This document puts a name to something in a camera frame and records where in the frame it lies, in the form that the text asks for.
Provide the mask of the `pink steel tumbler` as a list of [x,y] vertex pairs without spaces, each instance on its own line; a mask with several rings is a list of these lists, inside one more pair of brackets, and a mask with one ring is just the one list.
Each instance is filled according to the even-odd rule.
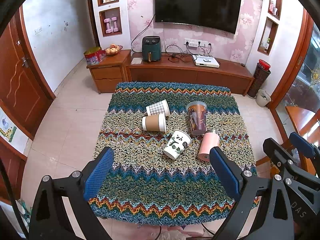
[[204,133],[202,141],[201,141],[201,146],[199,149],[199,153],[197,155],[198,158],[201,161],[209,162],[210,150],[213,147],[219,146],[219,143],[220,143],[220,137],[216,133],[216,131],[213,129],[207,130]]

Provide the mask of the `panda print paper cup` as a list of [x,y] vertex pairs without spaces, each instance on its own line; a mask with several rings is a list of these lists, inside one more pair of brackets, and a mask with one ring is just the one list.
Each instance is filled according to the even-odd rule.
[[177,129],[163,149],[163,153],[167,157],[176,160],[190,143],[191,137],[184,131]]

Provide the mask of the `tall brown plastic cup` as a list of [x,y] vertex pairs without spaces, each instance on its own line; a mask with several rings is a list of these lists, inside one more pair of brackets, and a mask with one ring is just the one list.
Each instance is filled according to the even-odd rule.
[[207,104],[202,101],[193,101],[186,105],[191,134],[203,135],[206,132]]

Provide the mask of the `brown sleeve paper cup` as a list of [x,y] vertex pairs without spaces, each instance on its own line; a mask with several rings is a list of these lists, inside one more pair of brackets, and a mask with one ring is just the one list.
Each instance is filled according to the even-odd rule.
[[142,118],[142,128],[144,131],[151,132],[166,132],[165,114],[144,116]]

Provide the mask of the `grey checked paper cup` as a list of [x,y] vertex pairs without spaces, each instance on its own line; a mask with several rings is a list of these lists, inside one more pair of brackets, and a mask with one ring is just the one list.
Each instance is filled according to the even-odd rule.
[[162,100],[146,107],[148,116],[164,114],[170,116],[170,109],[167,100]]

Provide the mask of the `wooden chair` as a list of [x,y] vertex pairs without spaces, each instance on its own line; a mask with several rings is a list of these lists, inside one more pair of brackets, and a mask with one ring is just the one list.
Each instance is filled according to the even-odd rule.
[[[314,113],[310,110],[296,107],[296,106],[287,106],[285,107],[289,118],[293,123],[295,132],[305,138],[308,142],[319,146],[319,110]],[[285,150],[289,151],[294,149],[292,143],[287,139],[282,147]],[[305,157],[302,153],[298,152],[301,168],[309,172],[310,174],[315,175],[316,169],[313,165],[311,158]],[[263,157],[262,159],[256,162],[256,166],[269,162],[270,158],[268,156]]]

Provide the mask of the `white waste bin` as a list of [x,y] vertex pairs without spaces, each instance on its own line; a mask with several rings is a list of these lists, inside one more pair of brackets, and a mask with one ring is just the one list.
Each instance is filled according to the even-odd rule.
[[269,102],[271,102],[271,97],[263,89],[258,90],[255,101],[258,106],[265,107]]

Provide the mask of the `dark woven tall bin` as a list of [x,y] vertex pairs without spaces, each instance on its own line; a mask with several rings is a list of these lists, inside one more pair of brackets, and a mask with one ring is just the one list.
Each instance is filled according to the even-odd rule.
[[269,63],[262,59],[259,59],[255,72],[253,74],[254,80],[247,92],[248,96],[250,96],[251,98],[255,98],[258,90],[271,74],[270,68],[271,65]]

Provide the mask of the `white set-top box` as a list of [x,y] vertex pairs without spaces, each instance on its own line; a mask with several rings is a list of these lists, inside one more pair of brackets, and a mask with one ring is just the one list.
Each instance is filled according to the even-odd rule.
[[210,56],[200,56],[200,55],[192,55],[193,62],[196,66],[204,66],[204,67],[212,67],[219,68],[220,64],[214,57]]

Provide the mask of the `brown wooden door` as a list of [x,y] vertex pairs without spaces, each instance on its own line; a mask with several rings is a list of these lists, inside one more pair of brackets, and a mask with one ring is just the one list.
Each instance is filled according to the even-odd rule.
[[20,7],[1,35],[1,107],[33,140],[54,99],[31,49]]

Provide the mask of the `small wooden drawer cabinet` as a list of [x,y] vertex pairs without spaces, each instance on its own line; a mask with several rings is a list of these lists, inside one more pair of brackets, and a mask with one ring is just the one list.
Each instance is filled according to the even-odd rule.
[[120,82],[129,81],[127,65],[131,62],[131,50],[121,50],[107,56],[99,64],[87,66],[99,94],[113,93]]

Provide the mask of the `long wooden tv cabinet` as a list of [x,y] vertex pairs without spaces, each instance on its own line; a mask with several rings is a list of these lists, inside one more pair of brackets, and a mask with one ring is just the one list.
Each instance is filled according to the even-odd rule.
[[191,57],[173,60],[163,54],[160,61],[128,64],[129,81],[179,82],[227,87],[234,94],[245,96],[254,80],[240,63],[217,59],[219,68],[197,66]]

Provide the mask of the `white power strip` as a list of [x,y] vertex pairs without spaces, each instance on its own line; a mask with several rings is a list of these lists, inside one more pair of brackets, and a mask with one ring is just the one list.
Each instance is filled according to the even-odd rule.
[[184,44],[188,45],[191,48],[198,48],[198,47],[208,47],[209,42],[202,41],[202,40],[195,40],[191,38],[185,38]]

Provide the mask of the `red gift tin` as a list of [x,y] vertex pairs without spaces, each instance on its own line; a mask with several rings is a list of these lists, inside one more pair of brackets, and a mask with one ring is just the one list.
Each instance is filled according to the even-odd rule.
[[101,47],[92,47],[84,52],[84,57],[89,66],[99,64],[106,57],[106,52]]

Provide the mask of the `bowl of fruit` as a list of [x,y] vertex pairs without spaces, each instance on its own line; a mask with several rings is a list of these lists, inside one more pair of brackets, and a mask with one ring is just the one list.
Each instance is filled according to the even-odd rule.
[[105,54],[107,56],[113,56],[119,53],[122,50],[123,46],[111,44],[108,48],[105,49]]

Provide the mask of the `dark green air fryer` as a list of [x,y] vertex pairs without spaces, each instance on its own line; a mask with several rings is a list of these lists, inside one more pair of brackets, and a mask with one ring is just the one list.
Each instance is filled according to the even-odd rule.
[[161,38],[159,36],[145,36],[142,39],[142,58],[145,62],[159,61],[162,57]]

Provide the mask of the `pink dumbbell pair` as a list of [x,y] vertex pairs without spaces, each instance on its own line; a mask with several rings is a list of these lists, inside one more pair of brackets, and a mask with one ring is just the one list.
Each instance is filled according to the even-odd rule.
[[112,18],[104,19],[104,23],[106,25],[106,34],[117,33],[119,32],[119,28],[117,26],[117,17],[114,16]]

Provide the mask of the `black wall television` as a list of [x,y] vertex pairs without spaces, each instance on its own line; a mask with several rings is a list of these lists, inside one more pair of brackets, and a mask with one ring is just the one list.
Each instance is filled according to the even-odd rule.
[[241,0],[155,0],[155,21],[197,25],[235,34]]

